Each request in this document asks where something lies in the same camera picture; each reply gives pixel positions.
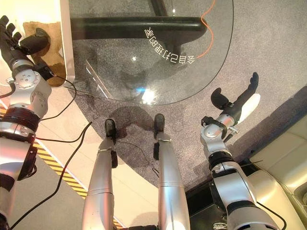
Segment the black joint ring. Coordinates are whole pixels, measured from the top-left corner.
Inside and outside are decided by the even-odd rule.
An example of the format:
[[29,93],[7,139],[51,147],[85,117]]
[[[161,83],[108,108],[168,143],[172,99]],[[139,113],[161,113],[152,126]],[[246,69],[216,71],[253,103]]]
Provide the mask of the black joint ring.
[[227,134],[227,126],[224,125],[223,123],[217,121],[217,120],[214,120],[213,117],[211,116],[205,116],[202,120],[201,120],[201,125],[203,126],[203,124],[205,125],[210,125],[210,124],[214,124],[214,125],[217,125],[218,127],[222,128],[223,129],[223,132],[222,132],[222,139],[224,139],[224,137],[226,136]]

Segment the gray carpet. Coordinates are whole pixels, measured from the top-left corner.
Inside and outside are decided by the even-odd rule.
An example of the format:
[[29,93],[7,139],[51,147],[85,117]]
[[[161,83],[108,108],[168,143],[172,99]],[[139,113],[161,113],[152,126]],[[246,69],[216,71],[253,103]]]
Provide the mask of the gray carpet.
[[[97,2],[88,2],[94,11]],[[88,4],[83,8],[74,5],[72,11],[91,13]],[[105,135],[104,120],[115,120],[118,155],[154,185],[158,178],[152,168],[158,165],[153,160],[153,118],[163,113],[165,132],[172,137],[182,179],[189,190],[209,175],[200,143],[200,123],[205,115],[219,115],[210,101],[217,87],[234,101],[246,89],[254,71],[260,77],[260,104],[238,125],[239,134],[228,142],[237,159],[261,148],[307,112],[306,12],[305,0],[235,0],[233,37],[222,69],[204,90],[181,102],[144,105],[79,94],[76,103],[101,137]]]

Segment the yellow and black striped tape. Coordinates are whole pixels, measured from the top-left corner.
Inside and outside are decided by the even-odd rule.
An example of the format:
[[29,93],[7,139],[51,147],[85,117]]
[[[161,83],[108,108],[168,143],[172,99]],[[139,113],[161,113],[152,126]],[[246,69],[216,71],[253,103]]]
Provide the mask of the yellow and black striped tape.
[[[0,115],[4,116],[6,109],[0,104]],[[61,175],[63,171],[63,167],[57,159],[51,156],[47,150],[41,146],[38,142],[34,142],[34,147],[37,147],[37,155],[47,164],[49,167],[57,174]],[[67,170],[63,175],[63,180],[83,199],[86,198],[87,191],[83,188],[83,186],[71,175]],[[122,225],[117,222],[117,220],[113,219],[113,223],[117,229],[122,229]]]

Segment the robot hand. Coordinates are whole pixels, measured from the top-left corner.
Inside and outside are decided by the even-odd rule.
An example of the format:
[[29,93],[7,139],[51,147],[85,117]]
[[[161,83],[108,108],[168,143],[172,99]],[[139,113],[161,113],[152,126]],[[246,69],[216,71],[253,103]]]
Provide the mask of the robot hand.
[[6,61],[11,70],[14,69],[14,64],[20,60],[25,60],[30,63],[27,55],[37,53],[44,49],[45,47],[49,48],[50,37],[48,34],[37,28],[34,35],[31,35],[22,41],[21,34],[16,32],[13,35],[15,26],[10,23],[7,26],[9,19],[7,16],[2,16],[0,19],[0,49],[3,59]]

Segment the glass table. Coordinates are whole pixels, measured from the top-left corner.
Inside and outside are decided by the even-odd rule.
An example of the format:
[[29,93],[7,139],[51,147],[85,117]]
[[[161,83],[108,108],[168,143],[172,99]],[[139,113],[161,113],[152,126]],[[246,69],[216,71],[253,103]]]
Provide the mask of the glass table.
[[77,90],[143,104],[196,94],[219,72],[231,41],[233,2],[216,1],[202,22],[212,3],[70,1]]

